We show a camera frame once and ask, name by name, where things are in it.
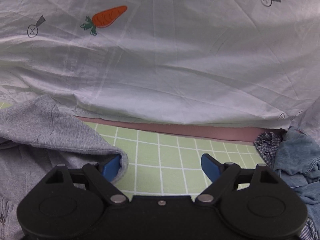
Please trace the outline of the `grey zip-up hoodie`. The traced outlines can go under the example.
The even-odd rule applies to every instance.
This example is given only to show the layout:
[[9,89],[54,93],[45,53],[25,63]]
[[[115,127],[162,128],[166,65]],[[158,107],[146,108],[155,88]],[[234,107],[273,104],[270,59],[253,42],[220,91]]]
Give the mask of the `grey zip-up hoodie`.
[[52,168],[81,168],[111,154],[121,157],[115,184],[127,171],[127,154],[47,95],[1,109],[1,239],[23,238],[17,206]]

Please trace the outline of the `blue checkered shirt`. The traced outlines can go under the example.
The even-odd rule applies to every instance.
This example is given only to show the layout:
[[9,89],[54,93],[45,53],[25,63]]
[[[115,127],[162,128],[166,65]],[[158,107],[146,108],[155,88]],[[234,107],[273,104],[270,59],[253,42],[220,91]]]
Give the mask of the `blue checkered shirt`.
[[[272,170],[273,162],[284,134],[263,133],[254,141],[254,146],[261,158]],[[306,224],[300,233],[300,239],[319,239],[319,223],[315,224],[309,217],[309,213]]]

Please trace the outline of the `green grid-pattern mat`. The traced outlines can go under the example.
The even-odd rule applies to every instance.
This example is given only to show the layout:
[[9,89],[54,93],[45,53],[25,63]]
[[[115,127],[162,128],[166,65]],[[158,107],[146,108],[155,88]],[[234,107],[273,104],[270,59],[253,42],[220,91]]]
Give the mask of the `green grid-pattern mat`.
[[178,137],[91,121],[86,125],[127,153],[129,168],[117,185],[129,198],[135,194],[195,197],[210,184],[201,170],[204,153],[221,163],[231,161],[242,168],[255,168],[263,163],[252,145]]

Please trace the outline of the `blue denim garment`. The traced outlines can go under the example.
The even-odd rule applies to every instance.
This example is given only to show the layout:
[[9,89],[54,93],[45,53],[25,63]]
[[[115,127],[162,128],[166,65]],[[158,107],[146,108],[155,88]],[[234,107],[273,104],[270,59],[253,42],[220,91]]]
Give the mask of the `blue denim garment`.
[[295,191],[319,223],[319,144],[294,127],[283,136],[273,166],[274,172]]

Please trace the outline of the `grey carrot-print bedsheet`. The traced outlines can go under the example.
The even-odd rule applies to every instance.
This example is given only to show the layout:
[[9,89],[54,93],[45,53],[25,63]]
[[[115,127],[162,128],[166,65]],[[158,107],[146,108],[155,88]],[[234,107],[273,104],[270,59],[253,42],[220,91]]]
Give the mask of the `grey carrot-print bedsheet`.
[[1,0],[1,99],[286,128],[319,102],[319,0]]

